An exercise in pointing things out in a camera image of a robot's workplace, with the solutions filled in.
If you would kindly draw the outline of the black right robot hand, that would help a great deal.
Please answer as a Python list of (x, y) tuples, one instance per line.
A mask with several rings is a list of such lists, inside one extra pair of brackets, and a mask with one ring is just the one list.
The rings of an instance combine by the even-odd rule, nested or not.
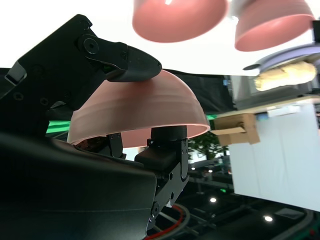
[(55, 104), (78, 110), (104, 82), (150, 82), (146, 52), (101, 39), (77, 14), (20, 57), (0, 98), (0, 237), (3, 240), (142, 240), (189, 180), (183, 123), (151, 128), (149, 147), (125, 160), (121, 132), (99, 152), (46, 137)]

